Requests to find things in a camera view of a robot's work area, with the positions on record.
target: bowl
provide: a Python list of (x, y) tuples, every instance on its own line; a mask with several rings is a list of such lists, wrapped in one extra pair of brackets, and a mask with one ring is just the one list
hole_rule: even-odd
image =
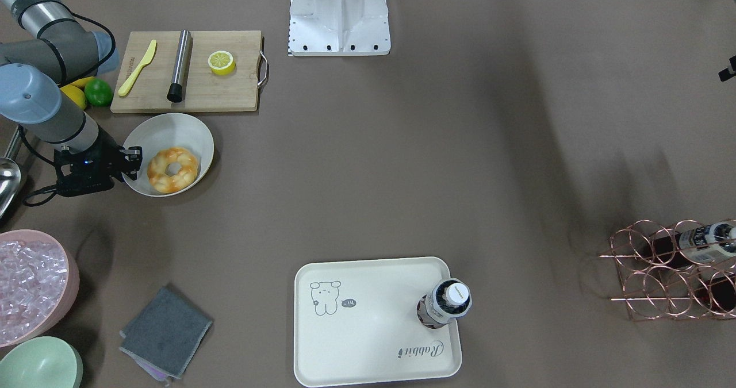
[[(63, 318), (69, 312), (69, 309), (71, 309), (71, 306), (76, 300), (77, 291), (79, 291), (79, 268), (77, 268), (76, 266), (76, 261), (52, 236), (42, 231), (15, 230), (0, 234), (0, 242), (4, 241), (25, 241), (26, 243), (41, 241), (58, 246), (60, 249), (63, 250), (63, 257), (66, 262), (67, 276), (66, 283), (63, 286), (63, 290), (61, 291), (58, 300), (55, 302), (55, 304), (53, 304), (50, 313), (45, 315), (45, 318), (42, 319), (39, 324), (30, 327), (26, 330), (25, 333), (13, 340), (5, 341), (4, 338), (0, 338), (0, 348), (11, 346), (13, 344), (23, 343), (24, 341), (34, 338), (35, 336), (38, 336), (52, 328), (52, 326), (56, 325), (61, 320), (61, 318)], [(4, 318), (4, 316), (2, 312), (0, 312), (0, 319), (2, 318)]]
[(19, 344), (0, 361), (0, 388), (77, 388), (81, 381), (79, 353), (53, 336)]
[[(135, 191), (148, 197), (169, 197), (194, 187), (210, 169), (215, 153), (215, 142), (210, 129), (204, 122), (186, 113), (163, 113), (144, 121), (131, 132), (124, 145), (127, 148), (143, 148), (143, 159), (140, 170), (137, 172), (137, 179), (126, 176), (126, 183)], [(147, 170), (148, 163), (160, 150), (171, 147), (188, 149), (200, 161), (200, 168), (194, 183), (174, 193), (165, 194), (156, 191), (151, 186)]]

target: black clip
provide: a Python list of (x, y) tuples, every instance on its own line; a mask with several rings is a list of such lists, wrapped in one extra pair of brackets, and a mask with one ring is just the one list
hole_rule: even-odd
[(723, 69), (723, 71), (718, 72), (718, 77), (720, 77), (721, 82), (725, 82), (736, 76), (736, 73), (732, 72), (736, 71), (736, 56), (729, 59), (729, 62), (731, 63), (731, 68)]

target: green bowl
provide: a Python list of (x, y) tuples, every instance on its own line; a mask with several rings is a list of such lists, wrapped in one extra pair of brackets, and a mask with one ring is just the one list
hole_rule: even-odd
[(53, 336), (25, 341), (0, 361), (0, 388), (78, 388), (82, 358)]

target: gray cloth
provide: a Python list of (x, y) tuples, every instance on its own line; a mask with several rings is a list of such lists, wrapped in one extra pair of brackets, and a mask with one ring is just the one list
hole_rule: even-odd
[(166, 287), (131, 320), (120, 335), (120, 351), (151, 377), (181, 378), (212, 321)]

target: gray tabletop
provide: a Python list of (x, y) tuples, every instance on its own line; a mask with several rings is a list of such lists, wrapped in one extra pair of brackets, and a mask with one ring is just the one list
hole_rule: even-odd
[[(734, 217), (736, 82), (718, 79), (736, 55), (733, 0), (387, 0), (390, 55), (313, 58), (286, 55), (289, 0), (63, 1), (122, 52), (131, 31), (262, 30), (271, 64), (257, 113), (197, 115), (216, 154), (190, 191), (119, 184), (3, 221), (76, 255), (78, 301), (49, 334), (81, 352), (82, 386), (157, 386), (118, 332), (168, 283), (214, 319), (182, 386), (300, 386), (297, 270), (423, 255), (473, 291), (463, 364), (385, 386), (736, 377), (736, 322), (631, 322), (596, 258), (641, 218)], [(0, 29), (29, 38), (9, 13)], [(118, 142), (150, 118), (87, 112)], [(26, 189), (53, 183), (25, 157)]]

